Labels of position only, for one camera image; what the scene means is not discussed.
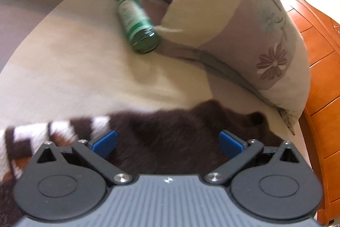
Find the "dark brown knit sweater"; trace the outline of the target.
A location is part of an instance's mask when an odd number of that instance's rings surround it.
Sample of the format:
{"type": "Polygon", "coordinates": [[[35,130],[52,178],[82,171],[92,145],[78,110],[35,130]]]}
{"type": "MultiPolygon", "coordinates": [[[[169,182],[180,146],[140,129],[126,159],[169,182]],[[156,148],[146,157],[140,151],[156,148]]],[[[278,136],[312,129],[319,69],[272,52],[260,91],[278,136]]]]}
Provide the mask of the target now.
{"type": "Polygon", "coordinates": [[[1,130],[1,225],[13,226],[22,216],[73,223],[95,211],[114,188],[130,187],[143,175],[204,176],[229,160],[218,143],[224,130],[246,142],[282,143],[263,113],[237,113],[215,100],[190,109],[7,127],[1,130]],[[128,184],[107,184],[71,148],[112,130],[118,141],[106,160],[131,175],[128,184]]]}

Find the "patchwork pastel bed sheet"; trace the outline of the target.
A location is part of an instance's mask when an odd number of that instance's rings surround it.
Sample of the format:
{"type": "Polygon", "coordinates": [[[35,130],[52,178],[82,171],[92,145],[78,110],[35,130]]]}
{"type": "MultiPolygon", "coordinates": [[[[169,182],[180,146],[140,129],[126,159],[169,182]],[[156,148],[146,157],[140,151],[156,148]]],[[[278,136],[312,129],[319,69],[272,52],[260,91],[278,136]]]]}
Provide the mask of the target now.
{"type": "Polygon", "coordinates": [[[290,132],[279,113],[205,66],[132,52],[115,0],[1,0],[1,181],[23,171],[29,154],[55,135],[61,143],[95,137],[109,114],[191,108],[209,100],[241,113],[263,112],[271,131],[304,157],[299,126],[290,132]]]}

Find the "green glass bottle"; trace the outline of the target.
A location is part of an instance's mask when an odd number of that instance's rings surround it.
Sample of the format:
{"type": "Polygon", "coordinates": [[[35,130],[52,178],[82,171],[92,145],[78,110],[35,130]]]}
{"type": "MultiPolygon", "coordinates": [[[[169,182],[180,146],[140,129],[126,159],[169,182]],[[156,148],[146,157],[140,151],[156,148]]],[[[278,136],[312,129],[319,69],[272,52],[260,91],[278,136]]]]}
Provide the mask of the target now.
{"type": "Polygon", "coordinates": [[[117,14],[132,50],[147,54],[160,44],[154,25],[137,0],[117,0],[117,14]]]}

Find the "floral beige pillow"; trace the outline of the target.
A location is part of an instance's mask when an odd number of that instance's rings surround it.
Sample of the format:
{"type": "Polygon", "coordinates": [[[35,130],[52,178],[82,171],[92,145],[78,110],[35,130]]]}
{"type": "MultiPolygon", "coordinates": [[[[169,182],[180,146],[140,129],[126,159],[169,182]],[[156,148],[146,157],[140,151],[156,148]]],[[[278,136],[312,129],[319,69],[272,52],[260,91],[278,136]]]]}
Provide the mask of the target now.
{"type": "Polygon", "coordinates": [[[173,0],[156,27],[168,57],[203,67],[213,96],[234,83],[277,110],[293,131],[311,83],[303,38],[280,0],[173,0]]]}

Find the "orange wooden headboard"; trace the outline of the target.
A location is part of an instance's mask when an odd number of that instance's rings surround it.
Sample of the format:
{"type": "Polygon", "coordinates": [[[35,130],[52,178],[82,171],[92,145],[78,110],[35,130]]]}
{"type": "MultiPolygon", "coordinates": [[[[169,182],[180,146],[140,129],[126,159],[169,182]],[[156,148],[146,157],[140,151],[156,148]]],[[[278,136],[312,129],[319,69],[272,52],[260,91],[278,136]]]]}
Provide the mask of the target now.
{"type": "Polygon", "coordinates": [[[311,90],[299,119],[312,168],[323,184],[317,220],[339,224],[339,23],[306,0],[281,0],[304,39],[311,90]]]}

